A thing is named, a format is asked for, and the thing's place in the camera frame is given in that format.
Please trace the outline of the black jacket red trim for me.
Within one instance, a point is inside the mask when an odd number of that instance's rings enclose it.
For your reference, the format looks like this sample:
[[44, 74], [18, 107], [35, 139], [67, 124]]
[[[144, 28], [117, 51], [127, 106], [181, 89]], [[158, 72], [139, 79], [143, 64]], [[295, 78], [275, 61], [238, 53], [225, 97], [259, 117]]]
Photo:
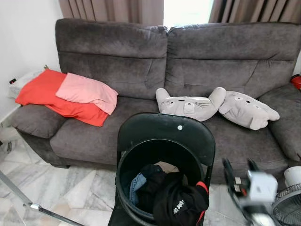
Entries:
[[164, 172], [147, 164], [140, 172], [145, 182], [134, 192], [132, 203], [151, 213], [157, 226], [202, 226], [209, 208], [209, 185], [203, 181], [187, 184], [182, 172]]

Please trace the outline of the white standing fan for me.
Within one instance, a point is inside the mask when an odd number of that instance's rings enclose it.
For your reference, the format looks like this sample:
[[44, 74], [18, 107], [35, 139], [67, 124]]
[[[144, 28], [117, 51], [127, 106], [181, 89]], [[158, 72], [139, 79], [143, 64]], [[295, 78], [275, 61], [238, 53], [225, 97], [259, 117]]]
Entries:
[[272, 216], [278, 226], [301, 226], [301, 167], [285, 170], [284, 179], [285, 188], [277, 194]]

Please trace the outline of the grey cartoon plush cushion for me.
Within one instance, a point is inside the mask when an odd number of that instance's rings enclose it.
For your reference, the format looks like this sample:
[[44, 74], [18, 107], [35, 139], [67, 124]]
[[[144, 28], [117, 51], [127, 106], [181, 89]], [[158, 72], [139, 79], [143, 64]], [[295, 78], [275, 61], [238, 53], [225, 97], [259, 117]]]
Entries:
[[209, 97], [172, 97], [164, 88], [156, 90], [156, 100], [160, 113], [186, 116], [199, 122], [206, 121], [224, 103], [227, 91], [215, 88]]
[[218, 112], [226, 119], [247, 129], [258, 130], [269, 121], [277, 121], [280, 115], [267, 104], [243, 93], [227, 91]]

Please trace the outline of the black round laundry basket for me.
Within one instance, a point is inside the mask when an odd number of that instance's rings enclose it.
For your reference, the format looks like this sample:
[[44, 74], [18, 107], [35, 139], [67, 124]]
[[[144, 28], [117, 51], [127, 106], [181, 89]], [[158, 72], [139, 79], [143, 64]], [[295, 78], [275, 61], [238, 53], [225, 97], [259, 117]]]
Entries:
[[151, 138], [118, 162], [118, 203], [141, 226], [203, 226], [215, 142]]

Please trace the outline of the blue jeans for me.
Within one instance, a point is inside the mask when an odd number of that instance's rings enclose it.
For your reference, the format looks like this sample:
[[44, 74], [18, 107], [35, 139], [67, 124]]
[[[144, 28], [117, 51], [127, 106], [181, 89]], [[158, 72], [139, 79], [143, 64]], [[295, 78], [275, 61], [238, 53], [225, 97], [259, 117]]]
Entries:
[[147, 179], [142, 173], [137, 174], [137, 176], [131, 181], [129, 187], [129, 200], [133, 205], [137, 205], [139, 203], [137, 191], [145, 185], [146, 181]]

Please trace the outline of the red fire extinguisher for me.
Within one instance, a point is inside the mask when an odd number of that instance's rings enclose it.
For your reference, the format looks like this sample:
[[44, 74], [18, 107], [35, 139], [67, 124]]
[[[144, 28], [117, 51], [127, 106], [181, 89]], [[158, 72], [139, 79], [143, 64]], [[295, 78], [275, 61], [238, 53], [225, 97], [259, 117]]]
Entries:
[[289, 82], [293, 84], [296, 89], [301, 90], [301, 74], [294, 74]]

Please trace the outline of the grey fabric sofa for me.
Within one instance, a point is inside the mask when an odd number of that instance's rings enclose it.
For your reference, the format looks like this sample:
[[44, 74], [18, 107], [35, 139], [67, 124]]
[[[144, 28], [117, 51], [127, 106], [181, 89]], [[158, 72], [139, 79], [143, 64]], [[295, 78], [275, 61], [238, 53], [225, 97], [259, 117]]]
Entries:
[[116, 170], [118, 130], [137, 113], [156, 113], [155, 92], [206, 97], [217, 87], [244, 93], [280, 115], [252, 130], [221, 114], [204, 124], [215, 138], [213, 184], [224, 184], [223, 159], [236, 174], [247, 160], [277, 179], [301, 163], [301, 93], [291, 83], [301, 26], [291, 22], [188, 24], [166, 28], [63, 18], [55, 24], [60, 69], [101, 81], [118, 92], [114, 113], [95, 127], [43, 105], [26, 105], [11, 125], [54, 167]]

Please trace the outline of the brown curtain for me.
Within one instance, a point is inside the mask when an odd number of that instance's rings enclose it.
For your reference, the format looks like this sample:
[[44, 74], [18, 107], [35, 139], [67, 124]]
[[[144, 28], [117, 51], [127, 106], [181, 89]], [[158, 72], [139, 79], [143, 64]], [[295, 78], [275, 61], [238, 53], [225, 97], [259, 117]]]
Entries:
[[164, 24], [164, 0], [58, 0], [64, 18]]
[[214, 0], [209, 23], [301, 23], [301, 0]]

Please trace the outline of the pink pillow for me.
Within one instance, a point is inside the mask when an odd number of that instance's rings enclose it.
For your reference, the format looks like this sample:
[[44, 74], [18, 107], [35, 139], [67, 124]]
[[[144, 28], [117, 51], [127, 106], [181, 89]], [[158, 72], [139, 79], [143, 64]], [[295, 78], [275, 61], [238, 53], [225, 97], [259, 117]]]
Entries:
[[55, 95], [73, 103], [93, 103], [109, 115], [114, 112], [118, 103], [118, 92], [110, 86], [73, 73], [66, 74], [66, 78]]

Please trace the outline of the red pillow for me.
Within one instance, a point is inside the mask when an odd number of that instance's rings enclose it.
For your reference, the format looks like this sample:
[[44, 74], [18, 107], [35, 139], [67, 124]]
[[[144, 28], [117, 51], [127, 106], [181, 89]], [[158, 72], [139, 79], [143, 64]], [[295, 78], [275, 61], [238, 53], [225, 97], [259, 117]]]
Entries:
[[65, 118], [74, 118], [92, 126], [101, 127], [109, 114], [92, 103], [73, 103], [56, 96], [66, 79], [65, 73], [45, 69], [29, 81], [17, 95], [15, 102], [21, 105], [44, 105]]

